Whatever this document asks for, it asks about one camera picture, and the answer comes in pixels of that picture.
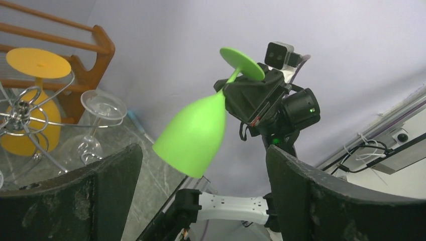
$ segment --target white backdrop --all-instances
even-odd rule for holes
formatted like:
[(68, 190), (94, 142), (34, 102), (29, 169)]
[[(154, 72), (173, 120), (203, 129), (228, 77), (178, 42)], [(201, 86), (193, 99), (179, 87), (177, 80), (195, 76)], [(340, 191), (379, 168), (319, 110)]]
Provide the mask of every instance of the white backdrop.
[[(125, 100), (154, 138), (232, 73), (220, 47), (258, 62), (271, 41), (310, 54), (295, 83), (310, 87), (321, 106), (321, 121), (296, 142), (299, 158), (311, 165), (426, 80), (421, 0), (97, 0), (88, 23), (103, 26), (117, 48), (100, 88)], [(205, 175), (221, 194), (263, 195), (270, 187), (261, 139), (242, 142), (238, 129), (230, 116)]]

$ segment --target wine glass stem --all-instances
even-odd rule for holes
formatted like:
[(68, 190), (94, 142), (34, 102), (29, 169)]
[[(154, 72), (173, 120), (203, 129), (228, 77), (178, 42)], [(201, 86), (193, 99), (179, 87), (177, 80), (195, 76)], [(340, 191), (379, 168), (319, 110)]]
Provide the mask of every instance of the wine glass stem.
[[(94, 126), (99, 126), (99, 124), (100, 124), (100, 121), (101, 121), (101, 120), (102, 120), (101, 118), (96, 117), (96, 119), (94, 120), (93, 125), (94, 125)], [(94, 137), (94, 133), (95, 133), (95, 132), (96, 132), (96, 127), (92, 127), (92, 128), (90, 128), (89, 136)]]

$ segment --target yellow wine glass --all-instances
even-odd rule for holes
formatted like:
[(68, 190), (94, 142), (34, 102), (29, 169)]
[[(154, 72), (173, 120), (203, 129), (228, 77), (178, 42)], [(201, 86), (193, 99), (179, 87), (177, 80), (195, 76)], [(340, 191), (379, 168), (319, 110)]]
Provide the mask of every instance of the yellow wine glass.
[[(58, 79), (67, 76), (71, 72), (71, 65), (69, 62), (57, 54), (36, 48), (12, 49), (7, 53), (6, 61), (15, 70), (35, 77), (35, 85), (41, 88), (41, 92), (40, 96), (33, 104), (38, 105), (41, 103), (42, 106), (40, 107), (48, 117), (48, 121), (60, 123), (61, 115), (55, 102), (51, 99), (46, 103), (42, 103), (49, 97), (43, 91), (43, 79)], [(36, 93), (36, 90), (31, 90), (25, 94), (21, 100), (30, 101), (35, 97)], [(37, 108), (31, 111), (31, 117), (44, 121), (46, 120), (44, 114)], [(44, 125), (43, 122), (31, 121), (28, 126), (35, 130), (39, 130), (43, 128)], [(60, 132), (60, 126), (47, 125), (47, 127), (42, 130), (42, 133), (46, 136), (48, 143), (46, 143), (45, 138), (40, 134), (36, 134), (40, 140), (40, 146), (44, 149), (48, 147), (48, 152), (55, 149), (59, 144)], [(27, 136), (4, 135), (0, 143), (5, 150), (19, 156), (31, 156), (36, 150), (36, 146)]]

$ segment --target black cable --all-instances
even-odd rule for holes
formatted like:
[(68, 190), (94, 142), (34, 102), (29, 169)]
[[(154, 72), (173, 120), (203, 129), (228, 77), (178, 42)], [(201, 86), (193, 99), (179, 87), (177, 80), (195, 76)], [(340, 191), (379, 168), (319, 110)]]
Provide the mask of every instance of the black cable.
[(367, 170), (368, 168), (370, 168), (370, 167), (364, 167), (364, 168), (361, 168), (360, 170), (356, 170), (356, 171), (348, 170), (348, 172), (350, 172), (350, 173), (359, 173), (359, 172), (362, 172), (364, 170)]
[(359, 173), (362, 172), (366, 169), (369, 168), (369, 166), (364, 167), (360, 170), (357, 171), (352, 171), (351, 169), (349, 169), (348, 167), (344, 166), (344, 162), (347, 161), (349, 159), (349, 157), (351, 157), (359, 148), (374, 148), (374, 149), (379, 149), (379, 150), (383, 150), (384, 154), (389, 153), (391, 150), (388, 149), (388, 147), (386, 146), (386, 144), (384, 144), (383, 142), (377, 142), (379, 144), (381, 144), (383, 147), (377, 147), (377, 146), (370, 146), (370, 145), (366, 145), (366, 144), (360, 144), (357, 145), (355, 147), (353, 147), (352, 149), (349, 150), (349, 153), (347, 153), (346, 155), (344, 155), (341, 159), (341, 162), (337, 165), (336, 169), (331, 173), (331, 175), (333, 175), (335, 172), (337, 172), (338, 169), (341, 169), (344, 172), (350, 172), (350, 173)]
[[(380, 141), (378, 141), (377, 143), (379, 143), (379, 144), (381, 144), (384, 148), (386, 148), (387, 150), (389, 150), (388, 149), (388, 147), (386, 146), (386, 144), (384, 144), (383, 142), (380, 142)], [(340, 161), (342, 161), (346, 156), (347, 156), (348, 154), (346, 153), (346, 154), (344, 154), (343, 156), (341, 156), (341, 157), (339, 157), (339, 158), (337, 158), (335, 161), (333, 161), (332, 163), (330, 163), (330, 164), (328, 164), (327, 166), (325, 166), (325, 167), (323, 167), (322, 168), (322, 171), (326, 171), (328, 168), (330, 168), (330, 167), (332, 167), (332, 166), (334, 166), (336, 163), (338, 163), (338, 162), (340, 162)]]

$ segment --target black mount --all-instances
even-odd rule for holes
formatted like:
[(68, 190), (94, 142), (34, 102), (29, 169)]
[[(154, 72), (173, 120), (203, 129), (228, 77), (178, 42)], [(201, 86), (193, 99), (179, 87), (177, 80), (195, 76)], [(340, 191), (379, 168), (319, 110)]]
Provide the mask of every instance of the black mount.
[[(276, 145), (296, 156), (293, 145), (300, 130), (320, 120), (315, 96), (308, 88), (286, 83), (281, 71), (269, 70), (262, 63), (258, 65), (265, 73), (262, 81), (241, 75), (233, 83), (226, 83), (227, 79), (218, 80), (214, 88), (216, 92), (223, 90), (226, 110), (241, 121), (241, 140), (247, 140), (249, 130), (252, 137), (262, 136), (265, 149)], [(316, 112), (306, 114), (309, 109)]]

